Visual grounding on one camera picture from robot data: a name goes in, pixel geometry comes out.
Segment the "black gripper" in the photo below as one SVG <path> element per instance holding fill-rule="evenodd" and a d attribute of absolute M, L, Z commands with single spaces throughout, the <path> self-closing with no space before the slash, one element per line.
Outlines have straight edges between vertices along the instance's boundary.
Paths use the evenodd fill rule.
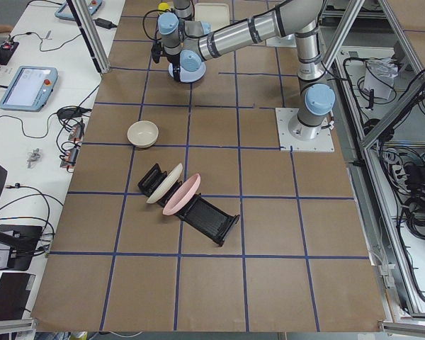
<path fill-rule="evenodd" d="M 181 75 L 181 53 L 176 53 L 174 55 L 166 52 L 166 58 L 172 66 L 172 73 L 174 77 L 179 77 Z"/>

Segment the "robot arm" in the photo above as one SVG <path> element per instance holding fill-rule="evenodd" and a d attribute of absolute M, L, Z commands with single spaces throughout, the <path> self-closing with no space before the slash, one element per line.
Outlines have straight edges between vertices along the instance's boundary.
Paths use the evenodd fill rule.
<path fill-rule="evenodd" d="M 160 37 L 153 43 L 152 59 L 159 62 L 161 57 L 167 58 L 172 77 L 180 82 L 183 73 L 198 71 L 208 60 L 293 34 L 300 63 L 297 77 L 307 85 L 301 90 L 303 104 L 290 119 L 288 129 L 298 140 L 313 140 L 335 102 L 332 89 L 319 82 L 327 70 L 318 36 L 322 9 L 322 1 L 283 1 L 263 13 L 212 30 L 209 24 L 193 19 L 191 1 L 175 1 L 172 9 L 157 10 Z"/>
<path fill-rule="evenodd" d="M 194 17 L 194 7 L 191 0 L 173 0 L 174 13 L 183 20 L 191 21 Z"/>

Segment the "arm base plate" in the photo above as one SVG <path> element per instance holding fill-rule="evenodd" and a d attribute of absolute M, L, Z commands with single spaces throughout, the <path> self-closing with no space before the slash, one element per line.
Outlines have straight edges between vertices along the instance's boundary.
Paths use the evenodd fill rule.
<path fill-rule="evenodd" d="M 295 35 L 290 34 L 285 37 L 272 37 L 266 40 L 266 46 L 268 47 L 287 47 L 296 48 Z"/>
<path fill-rule="evenodd" d="M 284 152 L 335 151 L 327 119 L 317 127 L 308 127 L 298 120 L 298 108 L 276 108 L 279 147 Z"/>

